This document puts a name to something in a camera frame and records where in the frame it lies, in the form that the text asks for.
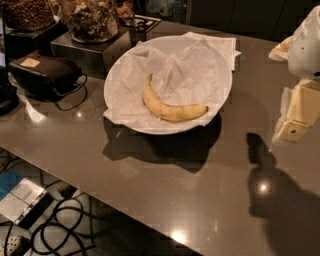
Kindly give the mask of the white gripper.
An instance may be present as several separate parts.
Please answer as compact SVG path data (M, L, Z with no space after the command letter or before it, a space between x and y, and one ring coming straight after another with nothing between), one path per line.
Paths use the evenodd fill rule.
M293 89L285 88L277 137L297 142L320 117L320 6L314 7L292 37L274 47L268 57L287 61L289 72L301 80Z

